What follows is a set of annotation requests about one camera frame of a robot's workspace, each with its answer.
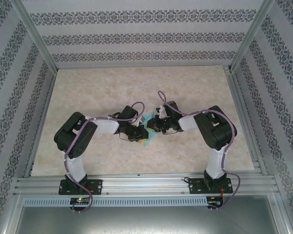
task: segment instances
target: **black mounting plate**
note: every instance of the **black mounting plate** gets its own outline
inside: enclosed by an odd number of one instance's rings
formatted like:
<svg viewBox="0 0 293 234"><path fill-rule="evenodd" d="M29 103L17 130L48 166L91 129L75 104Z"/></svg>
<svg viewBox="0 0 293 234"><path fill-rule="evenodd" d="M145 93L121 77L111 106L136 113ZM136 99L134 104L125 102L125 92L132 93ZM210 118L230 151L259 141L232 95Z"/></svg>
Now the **black mounting plate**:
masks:
<svg viewBox="0 0 293 234"><path fill-rule="evenodd" d="M217 187L214 187L211 191L204 183L204 178L189 178L190 194L220 194L220 189L223 188L224 194L232 194L233 188L231 180L229 178L224 179L223 183Z"/></svg>
<svg viewBox="0 0 293 234"><path fill-rule="evenodd" d="M87 179L86 188L91 191L92 195L101 195L102 191L101 179ZM81 193L78 190L72 189L66 179L62 179L59 187L59 195L87 195L88 193L83 190Z"/></svg>

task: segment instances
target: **enclosure wall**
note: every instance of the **enclosure wall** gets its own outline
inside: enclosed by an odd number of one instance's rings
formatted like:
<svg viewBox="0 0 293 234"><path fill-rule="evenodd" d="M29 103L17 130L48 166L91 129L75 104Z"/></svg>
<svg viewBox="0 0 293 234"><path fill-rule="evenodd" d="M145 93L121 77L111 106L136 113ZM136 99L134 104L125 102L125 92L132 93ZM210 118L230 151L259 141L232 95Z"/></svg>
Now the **enclosure wall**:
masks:
<svg viewBox="0 0 293 234"><path fill-rule="evenodd" d="M13 179L26 170L54 77L11 2L0 0L0 220Z"/></svg>
<svg viewBox="0 0 293 234"><path fill-rule="evenodd" d="M293 225L293 0L277 0L234 71Z"/></svg>
<svg viewBox="0 0 293 234"><path fill-rule="evenodd" d="M59 68L229 65L262 0L25 0Z"/></svg>

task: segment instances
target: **cyan object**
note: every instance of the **cyan object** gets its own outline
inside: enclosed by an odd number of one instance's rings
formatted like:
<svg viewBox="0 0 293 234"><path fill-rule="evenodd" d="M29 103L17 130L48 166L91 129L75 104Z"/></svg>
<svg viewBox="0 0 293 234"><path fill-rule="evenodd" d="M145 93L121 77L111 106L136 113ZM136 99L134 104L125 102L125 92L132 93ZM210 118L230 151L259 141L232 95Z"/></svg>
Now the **cyan object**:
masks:
<svg viewBox="0 0 293 234"><path fill-rule="evenodd" d="M143 117L145 118L145 121L143 122L143 125L145 127L145 129L147 130L148 132L148 140L144 141L144 146L147 146L148 143L155 137L155 135L157 134L156 132L154 131L151 131L147 128L147 122L154 118L154 114L151 114L151 115L143 115Z"/></svg>

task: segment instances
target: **metal plate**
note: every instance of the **metal plate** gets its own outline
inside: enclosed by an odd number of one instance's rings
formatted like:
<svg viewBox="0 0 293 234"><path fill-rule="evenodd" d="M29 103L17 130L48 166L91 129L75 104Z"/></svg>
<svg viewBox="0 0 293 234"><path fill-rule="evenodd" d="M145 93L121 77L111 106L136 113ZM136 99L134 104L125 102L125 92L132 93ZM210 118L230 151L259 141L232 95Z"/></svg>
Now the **metal plate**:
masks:
<svg viewBox="0 0 293 234"><path fill-rule="evenodd" d="M237 196L219 212L191 205L110 205L84 214L73 214L68 206L23 207L17 234L275 234L266 197Z"/></svg>
<svg viewBox="0 0 293 234"><path fill-rule="evenodd" d="M101 179L88 179L86 188L91 191L92 195L101 195L102 180ZM79 193L77 190L72 190L68 186L67 180L62 179L59 187L59 195L87 195L88 193L83 190Z"/></svg>
<svg viewBox="0 0 293 234"><path fill-rule="evenodd" d="M24 207L69 207L78 198L71 197L27 197ZM88 204L76 204L86 207ZM207 206L206 196L162 196L162 197L95 197L93 207L168 207Z"/></svg>
<svg viewBox="0 0 293 234"><path fill-rule="evenodd" d="M232 184L229 178L226 178L222 185L212 189L211 191L204 184L203 178L190 178L189 181L190 194L220 194L220 189L223 188L224 194L232 194Z"/></svg>

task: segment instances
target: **perforated metal strip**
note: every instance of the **perforated metal strip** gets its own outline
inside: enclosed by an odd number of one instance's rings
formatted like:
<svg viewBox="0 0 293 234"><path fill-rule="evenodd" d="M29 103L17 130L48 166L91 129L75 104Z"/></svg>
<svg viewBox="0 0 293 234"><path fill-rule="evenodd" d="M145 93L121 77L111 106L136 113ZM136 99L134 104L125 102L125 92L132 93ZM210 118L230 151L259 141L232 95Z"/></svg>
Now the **perforated metal strip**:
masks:
<svg viewBox="0 0 293 234"><path fill-rule="evenodd" d="M26 198L24 207L68 207L69 197ZM94 207L154 207L154 206L207 206L205 196L179 197L96 197Z"/></svg>

